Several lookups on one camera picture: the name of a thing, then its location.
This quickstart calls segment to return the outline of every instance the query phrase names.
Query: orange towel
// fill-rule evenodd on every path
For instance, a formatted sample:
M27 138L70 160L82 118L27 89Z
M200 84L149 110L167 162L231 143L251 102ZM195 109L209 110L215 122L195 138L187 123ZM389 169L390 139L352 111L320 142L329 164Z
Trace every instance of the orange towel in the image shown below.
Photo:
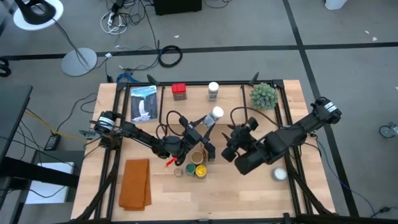
M126 161L119 206L126 211L143 211L152 203L150 197L149 160Z

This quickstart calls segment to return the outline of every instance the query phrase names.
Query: gray floor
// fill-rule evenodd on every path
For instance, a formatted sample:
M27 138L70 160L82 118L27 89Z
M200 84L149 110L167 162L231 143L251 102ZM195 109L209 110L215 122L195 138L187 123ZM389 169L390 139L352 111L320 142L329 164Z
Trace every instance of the gray floor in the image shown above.
M106 12L103 0L62 2L65 12L60 23L77 46L90 47L97 52L116 50L116 37L103 33L99 27L100 17ZM398 42L398 31L395 29L398 1L349 0L339 11L326 10L322 0L290 0L289 3L306 45L372 43L373 37L377 37L375 42ZM4 14L4 11L0 7L0 13ZM162 17L156 16L148 7L148 14L161 46L175 44L181 48L192 48L295 44L280 0L234 0L224 9L203 6L203 10L197 13ZM118 44L132 49L142 45L153 46L147 21L130 27ZM0 55L65 54L69 50L70 46L55 27L27 32L18 29L10 16L6 30L0 36ZM378 133L380 125L396 121L398 47L308 50L307 55L321 94L333 100L343 112L343 119L333 126L333 131L352 188L369 199L375 209L398 206L398 138L384 139ZM166 55L165 60L175 57ZM141 63L151 64L154 59L153 55L114 57L107 63L108 73L116 78L122 72L118 65L134 67ZM62 73L60 63L60 59L13 61L13 75L1 79L10 84L31 84L34 90L29 108L53 127L68 116L77 99L96 92L98 85L106 82L104 67L83 77L72 78ZM136 72L134 77L144 81L146 74L150 73L160 81L247 80L257 71L261 79L299 79L308 106L313 101L297 50L190 53L185 54L175 68L158 66L148 72ZM92 110L93 105L88 105L87 109ZM77 109L62 131L78 135L79 129L89 126L90 117L90 114ZM30 117L24 117L24 121L38 143L44 145L49 132ZM325 134L323 131L319 133L321 142L327 145ZM60 150L82 150L82 147L80 142L62 139ZM22 148L12 145L9 153L10 156L21 156ZM29 160L31 155L29 151L24 159ZM347 215L340 184L325 161L324 167L336 211ZM360 215L370 216L372 211L367 203L357 195L354 197ZM14 206L16 198L16 192L7 197L6 205L0 211L1 218L10 216L11 211L7 208ZM20 223L30 223L29 217L32 216L41 223L67 221L71 209L71 202L56 206L27 205ZM398 210L378 217L398 218Z

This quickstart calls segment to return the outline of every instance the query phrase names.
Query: wooden tabletop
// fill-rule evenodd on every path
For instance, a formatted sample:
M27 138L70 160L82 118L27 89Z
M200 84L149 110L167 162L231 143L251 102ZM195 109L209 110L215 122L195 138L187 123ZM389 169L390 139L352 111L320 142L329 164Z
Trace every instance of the wooden tabletop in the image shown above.
M298 121L308 114L304 96L298 80L284 80L285 91L289 102L293 122ZM245 86L246 100L250 102L250 86ZM97 120L102 111L112 110L116 84L101 84L95 106L93 119ZM160 103L161 88L158 88L158 109ZM157 158L152 151L133 141L123 139L121 160L119 165L118 181L114 199L112 221L143 221L143 220L196 220L196 219L229 219L229 218L274 218L281 217L283 213L290 213L294 217L292 197L289 190L289 181L274 181L272 170L277 167L285 168L283 159L279 159L273 165L263 164L247 175L241 175L234 163L229 163L221 157L222 150L226 147L226 140L221 133L229 134L230 129L226 124L231 124L229 113L243 105L243 95L240 85L220 85L219 99L216 102L206 100L207 86L188 86L185 101L174 101L171 90L164 90L164 103L162 120L170 110L177 110L188 120L195 121L208 114L214 106L224 109L224 116L218 121L211 132L210 141L216 147L216 159L207 163L208 174L203 180L194 177L174 176L174 165L166 167L165 160ZM121 110L123 94L119 102ZM284 123L285 111L279 100L282 119ZM127 107L127 118L131 119L131 101ZM276 121L275 111L265 111L271 119ZM248 111L248 116L253 116L259 122L259 127L252 135L259 138L267 132L276 130L277 127L253 111ZM182 131L177 125L177 116L170 115L169 123L176 131ZM244 122L244 111L237 110L233 118L236 123ZM149 134L155 134L157 120L136 123ZM199 125L197 130L204 134L206 129ZM308 143L316 144L314 139L308 139ZM89 145L86 153L94 149L96 145ZM114 152L111 154L109 169L113 164ZM121 181L123 179L124 165L128 159L150 159L150 189L152 194L152 205L146 206L142 212L127 212L119 207L119 194ZM72 218L79 216L86 206L91 202L98 190L101 168L103 165L104 150L97 149L85 158L81 168L80 181L77 188L76 199L73 206ZM302 163L307 179L307 184L324 206L334 211L333 202L326 181L322 161L318 151L310 146L302 146ZM302 211L305 210L301 190L299 200ZM106 214L108 203L108 191L104 195L102 217Z

